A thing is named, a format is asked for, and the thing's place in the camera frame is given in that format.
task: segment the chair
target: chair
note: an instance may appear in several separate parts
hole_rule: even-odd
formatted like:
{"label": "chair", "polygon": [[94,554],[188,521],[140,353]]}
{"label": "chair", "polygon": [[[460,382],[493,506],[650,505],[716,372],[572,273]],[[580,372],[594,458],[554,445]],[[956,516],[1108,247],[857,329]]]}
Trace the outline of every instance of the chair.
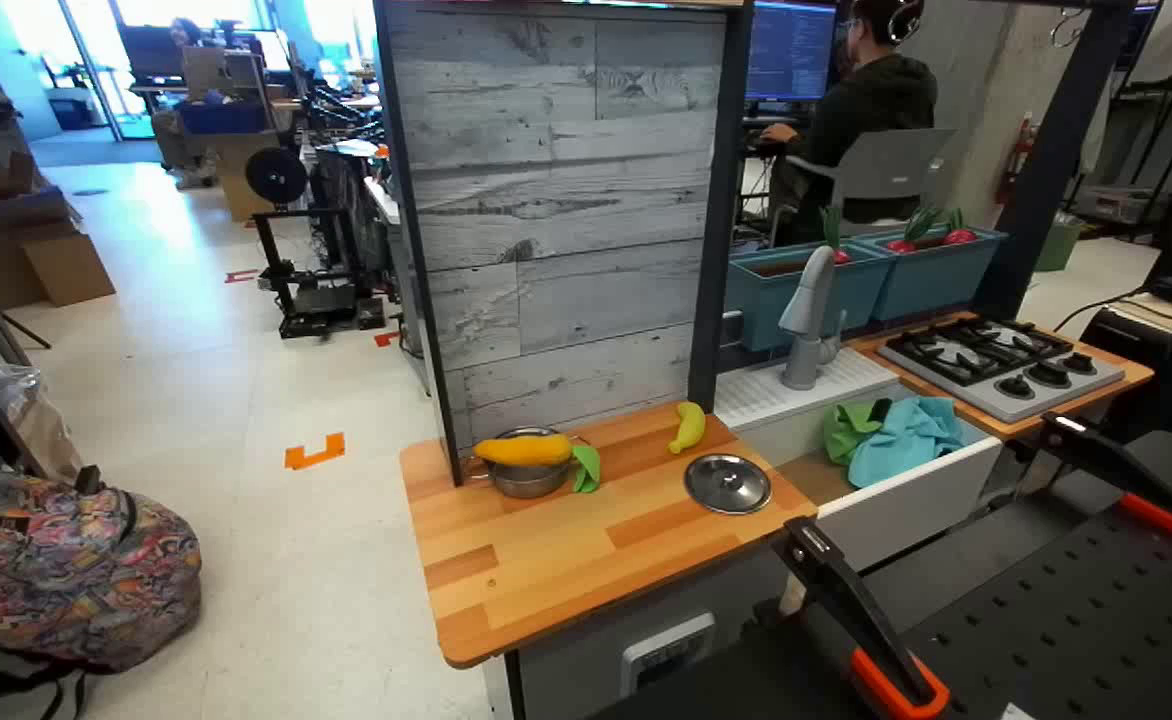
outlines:
{"label": "chair", "polygon": [[[907,219],[932,176],[946,169],[950,129],[888,129],[866,132],[836,169],[810,162],[805,155],[785,155],[802,176],[827,181],[836,214],[847,224]],[[820,203],[798,203],[773,211],[780,232],[785,214],[802,214],[802,228],[820,228]]]}

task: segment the yellow banana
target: yellow banana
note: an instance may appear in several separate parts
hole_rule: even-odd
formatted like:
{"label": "yellow banana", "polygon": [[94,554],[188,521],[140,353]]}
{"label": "yellow banana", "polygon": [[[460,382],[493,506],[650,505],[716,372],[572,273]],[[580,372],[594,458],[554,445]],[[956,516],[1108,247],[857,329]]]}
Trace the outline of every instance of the yellow banana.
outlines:
{"label": "yellow banana", "polygon": [[681,422],[678,422],[678,437],[667,438],[672,454],[681,454],[706,438],[706,407],[694,399],[681,399],[678,410],[681,410]]}
{"label": "yellow banana", "polygon": [[566,462],[572,454],[572,438],[569,437],[509,437],[509,438],[498,437],[498,438],[482,438],[472,450],[490,462],[513,462],[513,469]]}

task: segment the orange object on floor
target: orange object on floor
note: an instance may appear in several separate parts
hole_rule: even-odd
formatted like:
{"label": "orange object on floor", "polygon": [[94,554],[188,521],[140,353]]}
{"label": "orange object on floor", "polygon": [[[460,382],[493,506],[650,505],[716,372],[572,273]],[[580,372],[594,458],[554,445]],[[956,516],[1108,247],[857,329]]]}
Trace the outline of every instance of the orange object on floor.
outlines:
{"label": "orange object on floor", "polygon": [[322,450],[287,448],[287,469],[293,469],[293,471],[305,471],[305,469],[312,469],[312,462],[328,462],[328,458],[335,458],[335,454],[345,454],[345,432],[334,432],[334,437],[328,437],[328,448],[322,448]]}

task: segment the knob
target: knob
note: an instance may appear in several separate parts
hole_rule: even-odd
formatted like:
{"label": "knob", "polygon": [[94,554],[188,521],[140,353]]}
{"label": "knob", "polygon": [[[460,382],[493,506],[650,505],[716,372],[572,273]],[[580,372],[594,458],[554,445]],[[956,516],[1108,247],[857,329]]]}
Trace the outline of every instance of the knob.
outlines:
{"label": "knob", "polygon": [[1024,382],[1024,375],[1007,375],[998,386],[1007,390],[1007,397],[1024,397],[1024,399],[1031,397],[1031,382]]}
{"label": "knob", "polygon": [[1082,353],[1071,353],[1071,356],[1065,356],[1065,369],[1091,375],[1091,372],[1097,372],[1097,359],[1091,359],[1091,356],[1082,356]]}
{"label": "knob", "polygon": [[1068,372],[1060,364],[1031,364],[1030,375],[1036,382],[1068,386]]}

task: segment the toy kitchen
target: toy kitchen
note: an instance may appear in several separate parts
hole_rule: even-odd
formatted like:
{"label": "toy kitchen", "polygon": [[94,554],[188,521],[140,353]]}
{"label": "toy kitchen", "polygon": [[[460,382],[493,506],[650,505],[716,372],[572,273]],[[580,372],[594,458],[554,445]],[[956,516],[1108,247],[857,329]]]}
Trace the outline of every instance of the toy kitchen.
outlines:
{"label": "toy kitchen", "polygon": [[444,428],[399,450],[403,497],[439,656],[493,716],[714,666],[805,611],[798,554],[866,597],[1153,380],[970,313],[1005,232],[733,251],[740,3],[375,10]]}

